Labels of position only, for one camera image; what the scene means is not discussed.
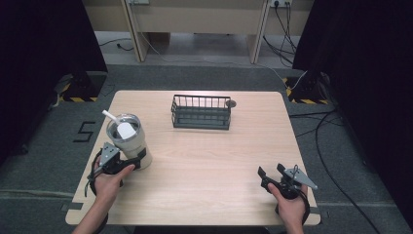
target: warning tape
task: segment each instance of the warning tape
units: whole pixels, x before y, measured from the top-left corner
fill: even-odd
[[[284,83],[287,82],[287,78],[282,79]],[[290,90],[291,87],[286,89],[286,95],[288,96],[289,101],[293,103],[305,103],[305,104],[328,104],[325,98],[296,98],[294,96],[294,90]]]
[[[97,97],[67,97],[65,94],[69,89],[70,84],[64,86],[60,93],[59,101],[72,101],[72,102],[86,102],[86,101],[97,101]]]

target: white cup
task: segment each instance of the white cup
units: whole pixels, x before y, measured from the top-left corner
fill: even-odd
[[[152,155],[146,145],[145,133],[143,132],[139,119],[137,116],[128,113],[118,115],[116,118],[121,123],[130,123],[135,130],[134,135],[126,139],[121,138],[118,133],[118,125],[113,120],[111,120],[107,125],[106,133],[109,135],[116,147],[120,148],[128,159],[133,159],[140,154],[144,154],[143,150],[145,150],[146,154],[141,156],[142,159],[140,160],[140,168],[137,170],[142,170],[148,167],[152,163]]]

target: gray carpet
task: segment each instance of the gray carpet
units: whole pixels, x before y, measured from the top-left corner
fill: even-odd
[[[66,206],[103,122],[101,110],[109,107],[119,90],[226,90],[275,91],[284,96],[289,114],[328,111],[328,105],[290,103],[282,81],[266,68],[125,66],[109,65],[106,82],[96,102],[61,102],[52,109],[29,142],[26,155],[10,157],[0,168],[0,233],[69,233]],[[280,70],[280,75],[298,75]],[[337,113],[319,129],[322,159],[342,189],[356,201],[381,233],[411,233],[380,178],[360,158]],[[84,122],[83,131],[78,134]],[[366,219],[332,182],[316,149],[313,129],[319,119],[291,118],[307,172],[319,186],[315,191],[321,224],[306,233],[375,233]],[[271,233],[282,227],[268,227]],[[132,233],[132,227],[107,226],[103,233]]]

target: wire basket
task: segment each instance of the wire basket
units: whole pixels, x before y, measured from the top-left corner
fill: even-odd
[[[229,130],[231,98],[175,95],[172,102],[174,128]]]

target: wall outlet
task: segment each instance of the wall outlet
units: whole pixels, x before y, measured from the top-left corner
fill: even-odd
[[[149,5],[149,0],[129,0],[131,5]]]
[[[270,7],[275,7],[276,1],[279,2],[279,8],[286,8],[286,4],[289,3],[289,6],[292,4],[292,0],[271,0]]]

